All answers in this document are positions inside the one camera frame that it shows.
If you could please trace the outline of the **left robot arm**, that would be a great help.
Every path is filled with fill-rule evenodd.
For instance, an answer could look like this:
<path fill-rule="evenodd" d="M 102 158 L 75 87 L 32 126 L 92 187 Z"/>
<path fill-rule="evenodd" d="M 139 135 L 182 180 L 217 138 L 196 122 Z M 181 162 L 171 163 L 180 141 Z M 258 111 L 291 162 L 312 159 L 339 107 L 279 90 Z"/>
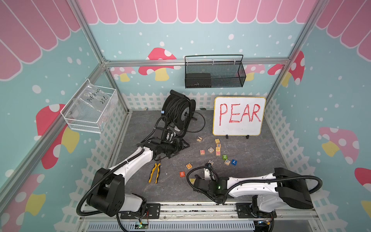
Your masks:
<path fill-rule="evenodd" d="M 121 163 L 105 169 L 100 168 L 94 176 L 90 189 L 76 207 L 81 217 L 106 214 L 113 217 L 121 212 L 132 211 L 143 215 L 145 199 L 126 194 L 125 185 L 129 179 L 145 164 L 164 154 L 172 158 L 190 147 L 181 136 L 168 129 L 154 129 L 141 143 L 137 150 Z"/>

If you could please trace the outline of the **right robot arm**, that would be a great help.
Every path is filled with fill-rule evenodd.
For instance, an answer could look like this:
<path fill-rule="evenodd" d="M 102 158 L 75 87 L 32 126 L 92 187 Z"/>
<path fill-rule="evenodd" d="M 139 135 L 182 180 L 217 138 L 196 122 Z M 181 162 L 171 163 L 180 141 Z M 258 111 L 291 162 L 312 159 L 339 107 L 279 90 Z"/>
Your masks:
<path fill-rule="evenodd" d="M 247 211 L 253 216 L 271 214 L 277 208 L 313 209 L 311 194 L 321 189 L 323 181 L 315 176 L 302 176 L 285 168 L 275 168 L 273 173 L 248 178 L 219 177 L 210 163 L 189 171 L 207 170 L 188 184 L 195 192 L 205 195 L 216 204 L 223 205 L 229 198 L 252 196 Z"/>

